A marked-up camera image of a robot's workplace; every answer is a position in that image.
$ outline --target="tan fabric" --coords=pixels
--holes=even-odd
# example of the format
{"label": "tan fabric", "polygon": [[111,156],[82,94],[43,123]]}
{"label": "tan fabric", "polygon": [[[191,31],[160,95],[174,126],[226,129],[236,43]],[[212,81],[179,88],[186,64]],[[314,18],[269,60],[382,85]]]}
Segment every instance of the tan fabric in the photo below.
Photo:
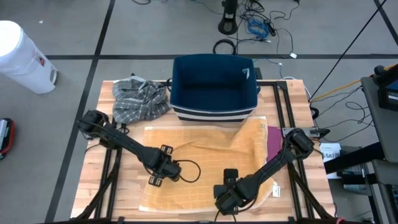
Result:
{"label": "tan fabric", "polygon": [[[213,186],[223,183],[223,171],[235,168],[239,177],[253,174],[267,157],[267,121],[265,117],[250,117],[240,129],[216,126],[146,127],[146,146],[172,146],[175,160],[190,159],[201,168],[195,183],[165,179],[161,187],[147,185],[140,210],[148,212],[192,213],[215,211]],[[181,176],[194,180],[198,168],[181,162]],[[269,179],[259,191],[253,206],[258,207],[272,192],[274,181]]]}

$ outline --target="plaid cloth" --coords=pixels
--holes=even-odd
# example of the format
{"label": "plaid cloth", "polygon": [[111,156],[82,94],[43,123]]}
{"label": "plaid cloth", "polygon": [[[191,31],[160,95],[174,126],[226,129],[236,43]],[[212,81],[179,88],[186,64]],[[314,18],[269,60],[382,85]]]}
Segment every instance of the plaid cloth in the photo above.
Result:
{"label": "plaid cloth", "polygon": [[118,123],[156,119],[171,109],[166,87],[137,76],[115,81],[112,93],[116,99],[113,117]]}

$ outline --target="white bucket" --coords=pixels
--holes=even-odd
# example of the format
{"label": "white bucket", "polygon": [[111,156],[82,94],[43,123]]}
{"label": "white bucket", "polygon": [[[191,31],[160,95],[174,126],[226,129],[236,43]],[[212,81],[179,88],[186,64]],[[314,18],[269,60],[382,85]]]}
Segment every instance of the white bucket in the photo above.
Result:
{"label": "white bucket", "polygon": [[57,73],[18,24],[0,21],[0,74],[41,94],[55,88]]}

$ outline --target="fabric bin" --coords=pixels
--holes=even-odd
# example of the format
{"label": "fabric bin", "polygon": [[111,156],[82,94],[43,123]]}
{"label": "fabric bin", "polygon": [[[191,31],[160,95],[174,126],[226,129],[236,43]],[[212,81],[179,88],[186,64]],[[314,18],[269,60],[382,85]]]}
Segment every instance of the fabric bin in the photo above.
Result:
{"label": "fabric bin", "polygon": [[253,61],[198,54],[174,60],[170,104],[182,121],[242,122],[257,106]]}

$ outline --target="wooden table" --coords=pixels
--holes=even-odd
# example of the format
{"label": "wooden table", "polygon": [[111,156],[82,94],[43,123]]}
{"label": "wooden table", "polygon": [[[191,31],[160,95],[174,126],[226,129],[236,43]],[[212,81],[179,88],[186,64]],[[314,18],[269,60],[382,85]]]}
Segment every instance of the wooden table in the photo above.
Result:
{"label": "wooden table", "polygon": [[[112,81],[104,81],[99,95],[97,110],[100,110],[112,118],[112,107],[114,98],[112,95]],[[288,80],[289,96],[293,109],[296,127],[312,127],[313,121],[307,103],[303,81]],[[259,94],[257,108],[251,116],[266,116],[269,126],[279,126],[279,119],[275,105],[275,96],[272,87],[262,86]],[[287,113],[283,93],[280,91],[282,107],[284,110],[285,123],[288,124]],[[129,136],[138,142],[143,140],[144,127],[146,126],[178,126],[189,125],[178,120],[173,110],[170,110],[162,117],[153,121],[141,121],[128,126]],[[90,141],[88,147],[97,144],[98,141]],[[103,169],[105,150],[102,146],[94,147],[86,153],[83,169],[81,170],[80,181],[76,192],[76,199],[71,217],[79,215],[89,204],[98,190],[101,172]],[[331,197],[322,156],[313,152],[310,157],[304,160],[308,186],[318,201],[330,213],[334,214],[335,208]],[[123,149],[121,166],[118,178],[116,200],[114,202],[113,220],[123,216],[126,220],[140,221],[197,221],[214,220],[215,212],[192,213],[192,214],[166,214],[151,213],[138,210],[141,195],[149,178],[137,157]],[[287,217],[295,216],[292,193],[290,189],[287,167],[278,171],[272,178],[281,187],[281,197],[270,196],[259,208],[240,213],[236,216],[238,221],[286,221]],[[307,209],[301,190],[298,191],[302,213],[307,217]],[[105,216],[108,195],[104,196],[102,213]],[[218,220],[232,220],[231,216],[219,216]]]}

